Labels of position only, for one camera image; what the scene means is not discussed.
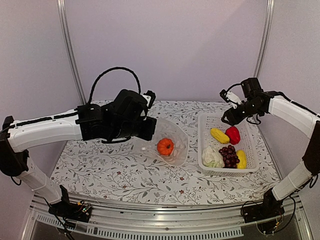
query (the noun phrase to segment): cauliflower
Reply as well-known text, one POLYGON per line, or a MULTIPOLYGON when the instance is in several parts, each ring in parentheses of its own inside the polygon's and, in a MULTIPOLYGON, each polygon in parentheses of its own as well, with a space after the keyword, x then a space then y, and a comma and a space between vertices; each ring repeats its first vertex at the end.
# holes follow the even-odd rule
POLYGON ((202 162, 203 165, 210 168, 223 168, 225 166, 221 154, 211 146, 208 146, 203 150, 202 162))

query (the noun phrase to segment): floral tablecloth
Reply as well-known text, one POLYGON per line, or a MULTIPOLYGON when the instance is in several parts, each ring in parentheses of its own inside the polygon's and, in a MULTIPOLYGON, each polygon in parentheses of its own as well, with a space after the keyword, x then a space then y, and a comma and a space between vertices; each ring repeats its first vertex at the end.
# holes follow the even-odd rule
POLYGON ((204 175, 199 169, 198 115, 222 115, 228 108, 220 102, 154 103, 150 116, 176 123, 189 136, 188 157, 180 167, 134 153, 134 139, 119 144, 103 144, 100 139, 68 141, 51 179, 70 192, 135 203, 211 205, 259 200, 279 177, 257 126, 250 126, 259 157, 257 172, 219 177, 204 175))

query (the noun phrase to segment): grapes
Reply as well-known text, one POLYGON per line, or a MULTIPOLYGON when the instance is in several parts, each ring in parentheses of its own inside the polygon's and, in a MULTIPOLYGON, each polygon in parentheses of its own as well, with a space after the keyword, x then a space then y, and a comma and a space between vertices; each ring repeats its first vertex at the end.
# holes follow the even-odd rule
POLYGON ((237 164, 240 162, 237 154, 236 149, 232 145, 228 145, 228 147, 223 147, 219 150, 219 153, 223 157, 223 161, 225 163, 225 169, 236 169, 237 164))

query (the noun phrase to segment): red bell pepper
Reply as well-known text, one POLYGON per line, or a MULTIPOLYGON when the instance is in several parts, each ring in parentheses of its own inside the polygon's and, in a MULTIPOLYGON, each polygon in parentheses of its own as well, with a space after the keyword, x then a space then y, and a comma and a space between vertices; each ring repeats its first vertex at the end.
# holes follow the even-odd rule
POLYGON ((225 131, 225 135, 230 138, 230 143, 232 145, 238 144, 241 140, 239 130, 235 126, 229 127, 225 131))

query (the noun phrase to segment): perforated basket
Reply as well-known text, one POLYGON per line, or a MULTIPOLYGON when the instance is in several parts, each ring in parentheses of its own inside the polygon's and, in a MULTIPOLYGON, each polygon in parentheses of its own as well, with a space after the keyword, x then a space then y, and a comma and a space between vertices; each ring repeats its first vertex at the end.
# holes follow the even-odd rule
POLYGON ((242 121, 236 126, 240 132, 241 141, 234 145, 236 151, 243 150, 245 152, 246 169, 207 167, 203 165, 202 153, 206 147, 212 146, 213 148, 219 150, 223 147, 227 147, 230 144, 222 144, 218 142, 211 136, 210 129, 217 128, 222 132, 225 132, 229 127, 230 126, 228 124, 225 124, 221 121, 220 114, 202 113, 198 116, 198 164, 203 174, 237 177, 250 172, 256 172, 259 169, 256 145, 252 138, 249 124, 246 121, 242 121))

